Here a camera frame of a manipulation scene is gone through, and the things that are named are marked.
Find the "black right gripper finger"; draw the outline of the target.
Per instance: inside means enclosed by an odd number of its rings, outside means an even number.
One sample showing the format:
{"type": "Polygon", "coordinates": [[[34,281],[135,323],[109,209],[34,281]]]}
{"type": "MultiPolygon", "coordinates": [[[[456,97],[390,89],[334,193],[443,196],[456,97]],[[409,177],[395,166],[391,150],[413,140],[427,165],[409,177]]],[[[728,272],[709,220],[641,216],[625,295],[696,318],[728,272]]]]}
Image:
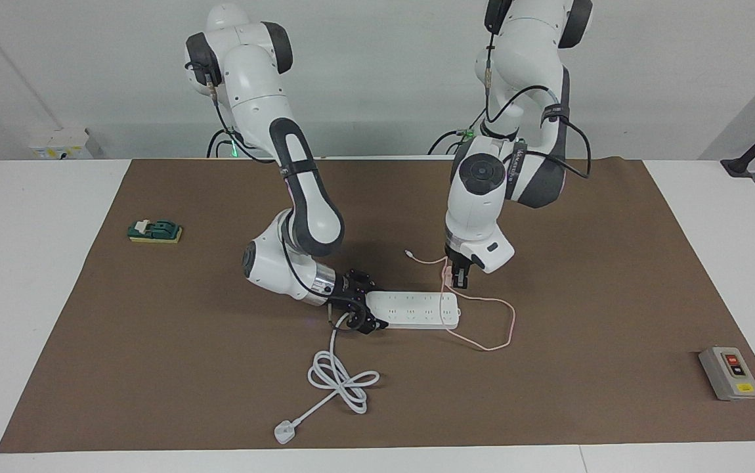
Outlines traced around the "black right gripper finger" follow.
{"type": "Polygon", "coordinates": [[[345,311],[345,332],[371,334],[375,330],[383,330],[387,327],[389,323],[375,317],[368,308],[350,307],[345,311]]]}
{"type": "Polygon", "coordinates": [[[358,269],[350,269],[349,290],[357,294],[367,294],[379,290],[379,287],[368,273],[358,269]]]}

